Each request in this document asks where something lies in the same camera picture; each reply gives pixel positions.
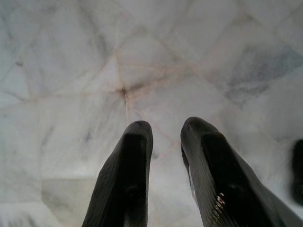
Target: black object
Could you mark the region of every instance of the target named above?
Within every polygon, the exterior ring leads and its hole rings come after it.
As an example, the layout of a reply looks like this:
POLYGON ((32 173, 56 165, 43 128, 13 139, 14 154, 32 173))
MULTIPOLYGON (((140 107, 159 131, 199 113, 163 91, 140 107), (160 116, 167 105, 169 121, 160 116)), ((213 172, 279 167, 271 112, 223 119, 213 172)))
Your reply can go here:
POLYGON ((152 129, 130 124, 102 167, 82 227, 146 227, 152 129))
POLYGON ((188 118, 181 147, 204 227, 303 226, 210 123, 188 118))
POLYGON ((303 205, 303 140, 298 140, 294 146, 292 168, 294 173, 292 195, 297 203, 303 205))

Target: marble floor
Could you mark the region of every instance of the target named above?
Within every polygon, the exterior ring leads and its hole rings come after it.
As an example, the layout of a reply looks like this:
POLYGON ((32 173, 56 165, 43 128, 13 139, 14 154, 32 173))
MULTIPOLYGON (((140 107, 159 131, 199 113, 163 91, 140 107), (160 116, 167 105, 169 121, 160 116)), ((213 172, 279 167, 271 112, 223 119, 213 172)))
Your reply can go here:
POLYGON ((149 227, 202 226, 179 147, 190 116, 303 218, 302 87, 303 0, 0 0, 0 226, 81 226, 135 120, 154 135, 149 227))

